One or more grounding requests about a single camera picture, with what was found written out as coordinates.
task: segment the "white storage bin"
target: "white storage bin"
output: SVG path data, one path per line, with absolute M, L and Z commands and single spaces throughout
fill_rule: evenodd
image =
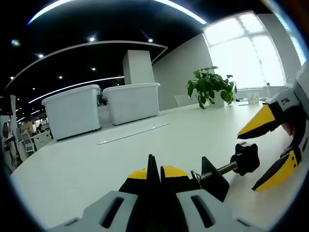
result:
M 42 101 L 54 139 L 97 130 L 98 85 L 83 86 L 58 93 Z
M 159 83 L 110 87 L 103 90 L 114 125 L 158 115 Z

